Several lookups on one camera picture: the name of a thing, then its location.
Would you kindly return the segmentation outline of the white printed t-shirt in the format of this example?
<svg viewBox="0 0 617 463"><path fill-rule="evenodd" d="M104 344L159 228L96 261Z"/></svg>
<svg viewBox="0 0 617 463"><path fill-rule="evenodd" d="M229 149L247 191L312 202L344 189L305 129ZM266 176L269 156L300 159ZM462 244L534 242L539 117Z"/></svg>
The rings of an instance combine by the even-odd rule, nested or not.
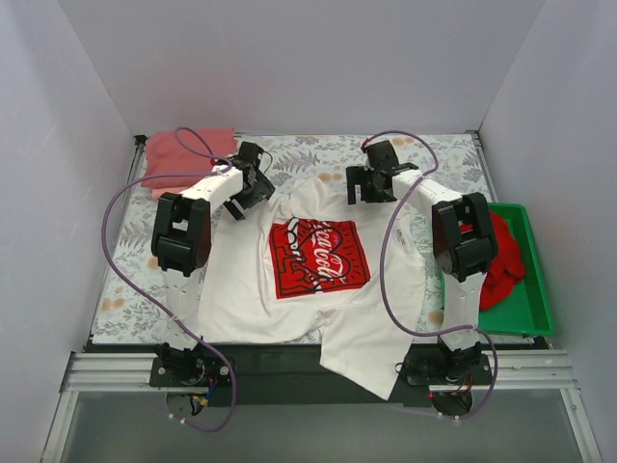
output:
<svg viewBox="0 0 617 463"><path fill-rule="evenodd" d="M199 306L209 342L271 344L321 334L320 364L380 398L412 337L385 309L379 259L396 204L347 203L317 178L218 220ZM385 280L396 318L413 330L425 295L425 262L403 206L389 236Z"/></svg>

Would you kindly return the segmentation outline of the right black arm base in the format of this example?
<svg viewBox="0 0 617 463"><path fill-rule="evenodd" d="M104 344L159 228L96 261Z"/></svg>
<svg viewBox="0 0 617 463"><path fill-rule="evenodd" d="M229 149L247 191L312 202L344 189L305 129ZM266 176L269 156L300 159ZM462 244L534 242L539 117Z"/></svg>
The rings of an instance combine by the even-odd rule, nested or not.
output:
<svg viewBox="0 0 617 463"><path fill-rule="evenodd" d="M442 391L430 392L429 399L438 413L453 419L471 411L473 386L490 385L493 380L479 342L454 351L441 341L412 346L394 371L408 386L444 386Z"/></svg>

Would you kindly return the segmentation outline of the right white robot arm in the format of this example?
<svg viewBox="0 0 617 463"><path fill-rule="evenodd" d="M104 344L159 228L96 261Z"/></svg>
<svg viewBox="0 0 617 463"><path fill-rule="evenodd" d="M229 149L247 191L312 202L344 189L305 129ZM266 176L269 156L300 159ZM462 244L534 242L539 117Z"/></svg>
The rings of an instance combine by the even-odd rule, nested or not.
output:
<svg viewBox="0 0 617 463"><path fill-rule="evenodd" d="M428 150L433 167L422 172L413 163L401 163L390 141L377 142L369 137L361 147L365 162L346 169L348 204L358 200L369 204L397 203L380 251L382 300L390 319L401 331L419 338L435 337L445 346L448 351L437 358L436 370L443 381L454 384L471 371L466 353L479 348L481 290L498 245L485 196L463 194L430 179L439 169L439 159L423 139L413 138ZM389 236L405 204L431 220L433 257L443 274L444 302L443 325L434 333L405 327L394 315L387 296L385 263Z"/></svg>

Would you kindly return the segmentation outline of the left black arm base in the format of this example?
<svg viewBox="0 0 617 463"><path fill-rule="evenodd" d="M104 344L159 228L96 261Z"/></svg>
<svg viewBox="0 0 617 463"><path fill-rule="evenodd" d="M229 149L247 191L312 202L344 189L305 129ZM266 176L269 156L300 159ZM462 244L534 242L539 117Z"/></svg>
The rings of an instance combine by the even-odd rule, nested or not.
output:
<svg viewBox="0 0 617 463"><path fill-rule="evenodd" d="M230 368L202 345L177 349L164 342L154 347L148 384L172 392L166 404L174 414L198 416L219 389L231 387Z"/></svg>

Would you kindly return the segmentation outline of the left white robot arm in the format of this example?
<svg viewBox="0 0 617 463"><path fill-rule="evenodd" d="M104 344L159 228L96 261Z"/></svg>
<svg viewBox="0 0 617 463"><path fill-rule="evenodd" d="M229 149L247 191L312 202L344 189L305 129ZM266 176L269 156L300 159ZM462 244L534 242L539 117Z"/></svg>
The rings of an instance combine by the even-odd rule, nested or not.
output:
<svg viewBox="0 0 617 463"><path fill-rule="evenodd" d="M172 342L176 348L196 344L190 335L197 330L190 324L197 320L200 271L211 251L213 213L224 207L233 219L243 220L248 209L275 192L260 168L266 153L255 143L243 142L228 162L216 162L192 186L158 199L151 251L162 271L171 322L180 331L180 340Z"/></svg>

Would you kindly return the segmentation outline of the folded light peach t-shirt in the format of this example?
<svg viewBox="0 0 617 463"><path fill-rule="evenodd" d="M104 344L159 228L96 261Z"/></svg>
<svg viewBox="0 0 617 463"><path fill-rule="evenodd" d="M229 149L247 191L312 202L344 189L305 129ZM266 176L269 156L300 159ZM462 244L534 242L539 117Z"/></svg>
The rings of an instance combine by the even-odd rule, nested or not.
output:
<svg viewBox="0 0 617 463"><path fill-rule="evenodd" d="M151 196L153 199L158 200L165 193L181 194L188 188L189 188L188 185L182 185L182 186L177 186L177 187L153 188L151 190Z"/></svg>

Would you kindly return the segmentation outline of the folded salmon pink t-shirt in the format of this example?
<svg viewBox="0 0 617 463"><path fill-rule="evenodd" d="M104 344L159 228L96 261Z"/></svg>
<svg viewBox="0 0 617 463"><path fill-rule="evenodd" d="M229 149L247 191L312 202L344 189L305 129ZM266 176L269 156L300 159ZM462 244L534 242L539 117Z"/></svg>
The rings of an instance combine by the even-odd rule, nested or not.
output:
<svg viewBox="0 0 617 463"><path fill-rule="evenodd" d="M237 140L232 127L200 128L196 132L212 148L214 155L228 157L235 154ZM151 189L192 186L212 170L214 161L184 148L173 131L156 132L146 144L147 169L145 176L163 174L200 174L199 177L158 177L147 179L142 186Z"/></svg>

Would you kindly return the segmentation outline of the red crumpled t-shirt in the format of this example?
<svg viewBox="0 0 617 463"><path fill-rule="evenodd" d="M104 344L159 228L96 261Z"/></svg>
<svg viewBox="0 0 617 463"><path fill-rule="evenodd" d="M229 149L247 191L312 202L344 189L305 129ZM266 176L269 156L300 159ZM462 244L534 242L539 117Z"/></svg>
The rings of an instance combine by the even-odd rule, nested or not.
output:
<svg viewBox="0 0 617 463"><path fill-rule="evenodd" d="M526 275L521 248L506 222L494 212L491 212L491 218L496 234L497 254L482 286L479 304L482 312L507 298Z"/></svg>

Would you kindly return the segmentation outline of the green plastic tray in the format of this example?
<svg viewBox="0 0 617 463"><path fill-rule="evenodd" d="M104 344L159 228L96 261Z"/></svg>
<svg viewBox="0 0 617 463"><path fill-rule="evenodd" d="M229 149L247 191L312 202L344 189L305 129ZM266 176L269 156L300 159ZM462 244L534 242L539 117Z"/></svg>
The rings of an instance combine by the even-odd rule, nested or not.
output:
<svg viewBox="0 0 617 463"><path fill-rule="evenodd" d="M488 311L480 310L478 328L509 336L550 336L554 328L549 298L526 210L518 204L488 202L488 207L518 242L526 275L507 298Z"/></svg>

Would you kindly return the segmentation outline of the aluminium frame rail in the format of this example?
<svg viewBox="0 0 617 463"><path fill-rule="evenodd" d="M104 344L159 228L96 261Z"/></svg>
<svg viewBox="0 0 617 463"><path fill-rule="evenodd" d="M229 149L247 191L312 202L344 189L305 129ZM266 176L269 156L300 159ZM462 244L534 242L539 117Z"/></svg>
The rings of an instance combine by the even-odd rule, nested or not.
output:
<svg viewBox="0 0 617 463"><path fill-rule="evenodd" d="M437 417L444 386L398 385L380 402L318 364L314 346L234 346L239 404L219 432L174 419L180 388L151 385L149 352L71 357L45 462L598 462L567 354L505 350L497 382L471 389L478 414Z"/></svg>

